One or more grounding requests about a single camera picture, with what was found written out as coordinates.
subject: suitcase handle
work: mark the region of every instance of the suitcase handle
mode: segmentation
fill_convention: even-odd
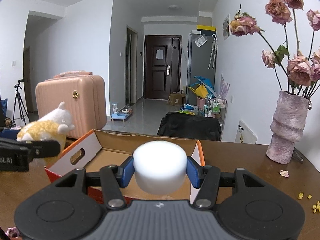
[[[60,77],[72,77],[72,76],[80,76],[80,75],[92,75],[92,72],[78,70],[78,71],[67,71],[60,73],[59,75],[55,75],[53,78],[60,78]]]

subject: yellow bag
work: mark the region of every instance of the yellow bag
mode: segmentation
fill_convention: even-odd
[[[198,85],[198,87],[196,89],[194,89],[193,87],[188,87],[192,92],[194,92],[196,94],[197,97],[200,98],[205,98],[206,95],[208,94],[207,89],[205,88],[205,86],[202,85]]]

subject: hallway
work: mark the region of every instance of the hallway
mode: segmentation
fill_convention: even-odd
[[[167,105],[166,100],[141,99],[132,106],[133,114],[125,122],[108,121],[103,130],[156,135],[166,113],[179,109]]]

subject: white cylindrical object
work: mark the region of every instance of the white cylindrical object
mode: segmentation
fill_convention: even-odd
[[[138,186],[153,195],[167,195],[179,189],[186,175],[187,155],[178,145],[152,141],[133,153]]]

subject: ceiling light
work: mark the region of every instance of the ceiling light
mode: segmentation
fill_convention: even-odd
[[[178,5],[170,5],[170,6],[168,7],[168,9],[169,9],[169,10],[172,10],[172,11],[176,11],[176,10],[179,10],[180,7],[179,7]]]

